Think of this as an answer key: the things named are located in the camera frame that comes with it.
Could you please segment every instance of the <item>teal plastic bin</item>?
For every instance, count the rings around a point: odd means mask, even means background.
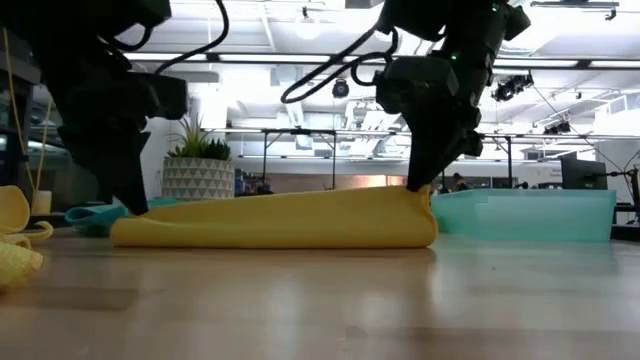
[[[477,240],[607,242],[611,190],[478,189],[431,200],[439,231]]]

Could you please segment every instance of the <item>wooden table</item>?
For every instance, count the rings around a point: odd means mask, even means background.
[[[638,359],[640,248],[112,249],[58,236],[2,359]]]

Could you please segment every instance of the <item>person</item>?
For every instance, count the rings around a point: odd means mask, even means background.
[[[469,190],[467,181],[459,173],[453,174],[453,180],[456,182],[456,191]]]

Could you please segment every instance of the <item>yellow crochet object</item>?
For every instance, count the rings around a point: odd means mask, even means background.
[[[0,187],[0,292],[24,285],[42,266],[42,255],[31,250],[51,237],[53,227],[38,222],[44,231],[20,233],[29,222],[29,203],[15,186]]]
[[[142,247],[415,248],[437,234],[428,192],[392,186],[160,207],[118,220],[111,240]]]

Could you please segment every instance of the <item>yellow cloth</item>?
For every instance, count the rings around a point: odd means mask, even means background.
[[[29,203],[15,186],[0,187],[0,292],[24,285],[42,265],[42,255],[31,250],[53,234],[46,221],[38,222],[44,231],[21,233],[29,222]]]
[[[118,220],[111,239],[141,247],[413,248],[437,233],[428,191],[394,186],[161,207]]]

